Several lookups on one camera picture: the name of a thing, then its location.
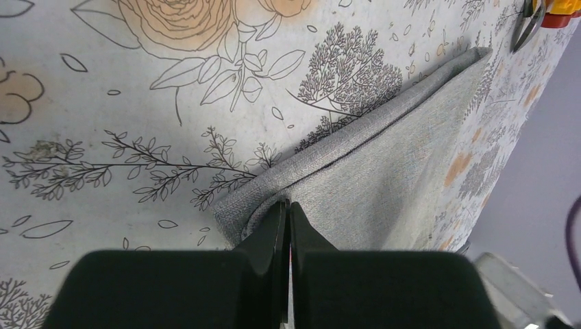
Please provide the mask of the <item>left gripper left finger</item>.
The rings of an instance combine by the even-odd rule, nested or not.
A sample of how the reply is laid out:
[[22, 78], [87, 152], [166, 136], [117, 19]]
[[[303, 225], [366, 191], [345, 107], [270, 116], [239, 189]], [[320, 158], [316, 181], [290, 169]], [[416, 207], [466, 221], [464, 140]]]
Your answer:
[[44, 328], [279, 328], [288, 320], [288, 202], [227, 251], [98, 250], [66, 277]]

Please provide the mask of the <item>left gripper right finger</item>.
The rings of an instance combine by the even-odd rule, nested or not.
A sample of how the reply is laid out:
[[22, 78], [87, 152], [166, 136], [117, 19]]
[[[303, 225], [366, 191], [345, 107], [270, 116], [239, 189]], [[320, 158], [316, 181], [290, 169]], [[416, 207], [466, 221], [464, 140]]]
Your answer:
[[449, 252], [340, 251], [289, 208], [296, 328], [498, 328], [475, 267]]

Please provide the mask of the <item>grey cloth napkin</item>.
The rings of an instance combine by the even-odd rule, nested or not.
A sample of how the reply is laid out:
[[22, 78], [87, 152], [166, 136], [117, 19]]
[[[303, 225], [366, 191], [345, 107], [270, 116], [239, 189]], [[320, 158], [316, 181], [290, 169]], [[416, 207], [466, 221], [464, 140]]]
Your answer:
[[430, 249], [465, 112], [492, 50], [474, 47], [214, 204], [231, 245], [297, 202], [339, 249]]

